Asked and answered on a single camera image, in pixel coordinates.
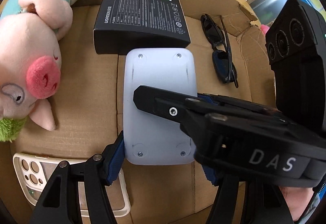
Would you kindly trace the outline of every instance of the pig ear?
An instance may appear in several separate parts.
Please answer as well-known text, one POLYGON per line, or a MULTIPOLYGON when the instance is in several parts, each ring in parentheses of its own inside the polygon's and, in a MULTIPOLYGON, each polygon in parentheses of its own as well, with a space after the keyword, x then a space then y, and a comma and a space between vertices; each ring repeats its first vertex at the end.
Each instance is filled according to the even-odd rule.
POLYGON ((37 100, 33 111, 29 114, 31 120, 46 130, 55 130, 55 122, 51 105, 47 99, 37 100))

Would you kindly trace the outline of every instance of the camera lens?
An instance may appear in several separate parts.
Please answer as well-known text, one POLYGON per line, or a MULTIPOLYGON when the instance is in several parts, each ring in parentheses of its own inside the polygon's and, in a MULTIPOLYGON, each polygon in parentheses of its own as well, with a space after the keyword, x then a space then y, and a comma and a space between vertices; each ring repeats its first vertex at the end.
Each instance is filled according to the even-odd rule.
POLYGON ((273 46, 272 43, 269 43, 268 45, 268 53, 269 53, 269 57, 271 58, 271 60, 275 59, 275 47, 273 46))
POLYGON ((206 35, 207 35, 207 37, 213 43, 215 43, 216 45, 220 45, 222 43, 220 34, 218 33, 217 30, 220 31, 221 35, 223 36, 223 40, 225 41, 224 34, 223 34, 223 32, 221 31, 221 29, 218 26, 216 26, 216 28, 217 28, 217 30, 216 30, 216 28, 214 27, 214 25, 209 20, 206 20, 204 22, 204 27, 206 29, 206 35))
POLYGON ((300 46, 304 42, 304 29, 297 19, 292 19, 290 22, 290 33, 296 45, 300 46))
POLYGON ((289 42, 285 35, 285 32, 279 31, 276 34, 276 44, 278 47, 278 52, 282 57, 286 56, 289 52, 289 42))

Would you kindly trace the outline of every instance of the das logo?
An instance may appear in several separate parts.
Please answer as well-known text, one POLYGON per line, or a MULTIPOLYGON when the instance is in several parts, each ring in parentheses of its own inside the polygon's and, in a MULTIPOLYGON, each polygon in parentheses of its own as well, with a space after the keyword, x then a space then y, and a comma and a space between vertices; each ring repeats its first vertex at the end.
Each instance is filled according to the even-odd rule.
MULTIPOLYGON (((272 159, 264 159, 265 153, 260 149, 255 149, 254 152, 251 155, 251 158, 249 160, 250 164, 253 165, 265 165, 266 168, 273 167, 275 170, 278 168, 278 162, 280 159, 280 155, 275 155, 272 159)), ((286 161, 286 166, 282 167, 282 170, 285 172, 291 171, 293 168, 294 162, 296 162, 296 158, 290 157, 286 161)))

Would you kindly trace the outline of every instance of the white plastic case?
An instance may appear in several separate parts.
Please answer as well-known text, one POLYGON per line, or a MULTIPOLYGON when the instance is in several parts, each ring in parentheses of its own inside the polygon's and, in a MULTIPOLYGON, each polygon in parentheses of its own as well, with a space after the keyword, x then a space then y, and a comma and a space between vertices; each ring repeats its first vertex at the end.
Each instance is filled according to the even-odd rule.
POLYGON ((184 48, 144 48, 126 57, 123 135, 128 161, 138 165, 191 163, 195 145, 180 124, 138 110, 133 93, 140 85, 197 97, 192 53, 184 48))

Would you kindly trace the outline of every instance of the blue gripper pad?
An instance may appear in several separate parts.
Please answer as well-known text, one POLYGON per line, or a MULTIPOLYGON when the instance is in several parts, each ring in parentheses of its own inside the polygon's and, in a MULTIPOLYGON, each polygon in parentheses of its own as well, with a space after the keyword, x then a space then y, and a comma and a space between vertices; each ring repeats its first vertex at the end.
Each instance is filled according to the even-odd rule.
MULTIPOLYGON (((211 97, 207 96, 207 95, 203 95, 203 94, 199 94, 197 95, 199 98, 204 99, 206 102, 209 102, 211 104, 214 104, 213 100, 211 99, 211 97)), ((216 172, 214 169, 206 166, 206 165, 202 165, 206 179, 209 180, 211 182, 212 185, 217 186, 217 181, 218 178, 216 176, 216 172)))
POLYGON ((109 174, 107 181, 112 184, 119 176, 119 172, 124 161, 124 141, 121 140, 109 163, 109 174))

